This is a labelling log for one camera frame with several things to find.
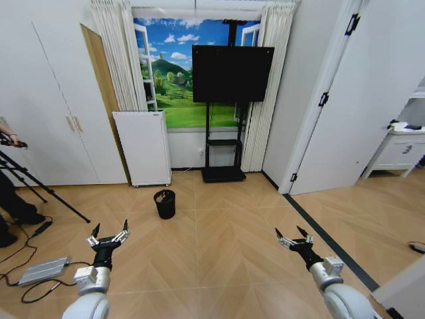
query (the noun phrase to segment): television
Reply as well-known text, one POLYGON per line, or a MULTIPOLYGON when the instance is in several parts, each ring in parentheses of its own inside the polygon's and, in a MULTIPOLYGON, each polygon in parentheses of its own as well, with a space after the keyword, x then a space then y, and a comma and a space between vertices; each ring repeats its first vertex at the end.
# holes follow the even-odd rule
POLYGON ((193 102, 263 101, 274 48, 192 46, 193 102))

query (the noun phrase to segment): landscape wallpaper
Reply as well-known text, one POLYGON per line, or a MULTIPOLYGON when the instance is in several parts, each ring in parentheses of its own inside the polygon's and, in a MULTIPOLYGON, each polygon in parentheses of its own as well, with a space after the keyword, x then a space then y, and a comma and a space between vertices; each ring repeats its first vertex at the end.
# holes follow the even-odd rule
MULTIPOLYGON (((202 19, 135 18, 134 22, 147 30, 157 107, 165 111, 167 127, 205 127, 205 103, 193 102, 192 45, 227 45, 228 25, 222 20, 202 19)), ((248 21, 244 26, 238 26, 236 45, 240 45, 242 28, 258 23, 248 21)), ((141 57, 145 46, 143 35, 139 31, 135 34, 142 77, 149 78, 147 59, 141 57)), ((247 43, 251 41, 252 34, 246 38, 247 43)), ((213 103, 210 115, 211 126, 236 126, 234 104, 213 103)))

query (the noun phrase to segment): wardrobe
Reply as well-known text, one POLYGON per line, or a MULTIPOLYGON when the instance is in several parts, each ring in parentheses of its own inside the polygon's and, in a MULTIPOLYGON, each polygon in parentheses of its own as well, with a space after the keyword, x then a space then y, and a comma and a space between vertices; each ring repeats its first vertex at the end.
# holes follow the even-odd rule
POLYGON ((0 13, 0 121, 29 145, 1 151, 46 185, 125 183, 80 26, 90 3, 56 2, 0 13))

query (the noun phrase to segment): black trash can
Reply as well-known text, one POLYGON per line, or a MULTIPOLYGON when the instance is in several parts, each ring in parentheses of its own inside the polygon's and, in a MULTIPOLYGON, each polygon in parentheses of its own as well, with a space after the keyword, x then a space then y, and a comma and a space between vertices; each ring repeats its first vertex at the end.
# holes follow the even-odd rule
POLYGON ((170 219, 175 214, 175 193, 169 189, 158 191, 153 200, 157 204, 158 214, 162 219, 170 219))

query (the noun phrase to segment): wall outlet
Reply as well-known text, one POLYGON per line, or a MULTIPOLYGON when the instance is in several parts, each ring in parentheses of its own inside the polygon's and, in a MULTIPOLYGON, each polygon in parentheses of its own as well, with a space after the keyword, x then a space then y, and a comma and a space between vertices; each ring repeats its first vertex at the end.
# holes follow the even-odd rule
POLYGON ((202 155, 204 155, 204 148, 198 148, 198 154, 199 154, 199 157, 201 158, 202 155))

